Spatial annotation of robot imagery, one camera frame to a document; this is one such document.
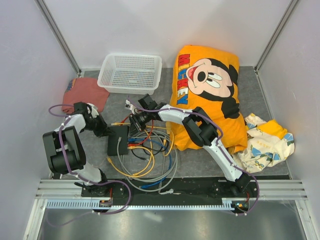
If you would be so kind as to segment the white plastic basket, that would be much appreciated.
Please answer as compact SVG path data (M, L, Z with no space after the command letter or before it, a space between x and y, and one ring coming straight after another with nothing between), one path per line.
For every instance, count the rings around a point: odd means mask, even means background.
M101 66L97 85L109 93L152 95L158 88L162 58L149 54L108 54Z

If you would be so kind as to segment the black network switch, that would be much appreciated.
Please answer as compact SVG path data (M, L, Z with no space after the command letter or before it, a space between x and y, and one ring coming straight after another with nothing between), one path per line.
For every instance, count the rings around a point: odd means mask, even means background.
M112 130L112 134L108 136L107 155L110 157L127 155L129 153L129 126L113 125L110 129Z

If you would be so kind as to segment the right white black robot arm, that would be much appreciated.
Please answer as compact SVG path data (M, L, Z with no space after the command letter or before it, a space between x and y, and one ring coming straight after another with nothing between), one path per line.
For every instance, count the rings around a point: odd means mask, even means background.
M230 193L240 197L247 191L250 175L238 167L221 141L223 131L201 107L183 109L163 102L158 104L149 94L144 95L138 102L139 105L130 98L125 101L125 107L132 112L129 121L136 132L143 131L151 120L184 126L191 141L205 149L216 161L229 182Z

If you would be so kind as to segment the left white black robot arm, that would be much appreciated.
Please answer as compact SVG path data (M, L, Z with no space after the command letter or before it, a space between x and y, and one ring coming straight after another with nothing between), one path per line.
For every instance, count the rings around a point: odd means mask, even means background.
M54 174L71 175L87 186L92 185L92 191L104 197L110 191L107 177L101 169L87 162L79 134L87 130L101 138L113 136L115 132L92 103L76 102L73 109L58 128L42 136L48 167Z

